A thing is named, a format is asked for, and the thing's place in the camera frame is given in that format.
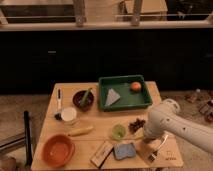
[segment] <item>banana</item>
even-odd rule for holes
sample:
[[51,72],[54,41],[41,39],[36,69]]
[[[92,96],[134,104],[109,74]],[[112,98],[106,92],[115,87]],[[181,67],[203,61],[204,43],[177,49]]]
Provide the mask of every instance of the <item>banana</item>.
[[94,129],[93,125],[81,127],[81,128],[72,128],[72,130],[69,132],[68,136],[78,136],[83,134],[88,134]]

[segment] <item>orange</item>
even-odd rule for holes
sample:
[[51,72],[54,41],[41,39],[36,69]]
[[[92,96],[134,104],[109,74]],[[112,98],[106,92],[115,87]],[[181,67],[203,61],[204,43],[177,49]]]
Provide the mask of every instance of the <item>orange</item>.
[[135,92],[140,91],[140,90],[141,90],[141,83],[140,83],[140,82],[137,82],[137,81],[132,82],[131,85],[130,85],[130,89],[131,89],[132,91],[135,91]]

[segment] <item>small bowl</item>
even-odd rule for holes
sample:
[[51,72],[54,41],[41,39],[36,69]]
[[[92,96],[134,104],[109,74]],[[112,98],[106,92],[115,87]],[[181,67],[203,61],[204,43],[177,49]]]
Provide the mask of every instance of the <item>small bowl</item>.
[[75,144],[64,134],[49,138],[42,149],[42,159],[52,167],[59,168],[67,164],[75,153]]
[[89,95],[87,97],[87,100],[85,102],[85,105],[82,107],[80,106],[80,102],[81,102],[81,99],[83,98],[84,94],[85,94],[86,90],[82,90],[82,91],[79,91],[77,92],[74,97],[73,97],[73,103],[81,110],[83,111],[86,111],[86,110],[89,110],[90,107],[92,106],[93,104],[93,101],[94,101],[94,96],[91,92],[89,92]]

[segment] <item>blue sponge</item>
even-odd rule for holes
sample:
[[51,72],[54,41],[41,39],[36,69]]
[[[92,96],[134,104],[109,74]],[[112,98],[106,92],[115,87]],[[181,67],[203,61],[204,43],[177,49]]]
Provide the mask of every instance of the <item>blue sponge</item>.
[[114,146],[114,155],[117,160],[122,160],[127,157],[135,157],[135,146],[133,143],[116,145]]

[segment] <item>white cup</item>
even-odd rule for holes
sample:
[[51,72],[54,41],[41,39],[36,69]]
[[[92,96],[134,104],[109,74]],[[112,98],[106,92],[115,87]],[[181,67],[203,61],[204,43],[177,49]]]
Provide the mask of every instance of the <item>white cup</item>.
[[74,107],[67,107],[61,111],[61,119],[68,124],[74,124],[77,119],[77,111]]

